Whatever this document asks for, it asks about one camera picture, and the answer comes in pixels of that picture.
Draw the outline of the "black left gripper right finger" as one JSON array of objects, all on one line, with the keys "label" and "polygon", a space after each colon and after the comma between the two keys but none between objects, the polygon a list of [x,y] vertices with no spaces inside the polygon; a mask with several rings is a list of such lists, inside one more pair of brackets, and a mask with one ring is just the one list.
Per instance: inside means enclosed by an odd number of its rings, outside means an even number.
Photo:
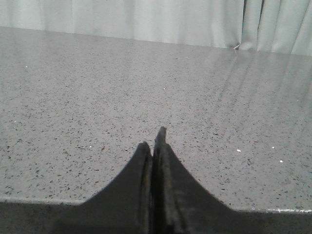
[{"label": "black left gripper right finger", "polygon": [[232,234],[233,211],[205,190],[166,142],[156,138],[152,170],[153,225],[156,234]]}]

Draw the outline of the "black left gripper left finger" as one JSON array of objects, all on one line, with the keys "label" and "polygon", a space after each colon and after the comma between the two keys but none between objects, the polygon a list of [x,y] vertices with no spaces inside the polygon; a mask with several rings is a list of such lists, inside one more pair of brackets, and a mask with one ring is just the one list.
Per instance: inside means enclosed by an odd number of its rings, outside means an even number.
[{"label": "black left gripper left finger", "polygon": [[143,142],[123,170],[103,190],[58,219],[58,233],[149,233],[151,172],[151,150]]}]

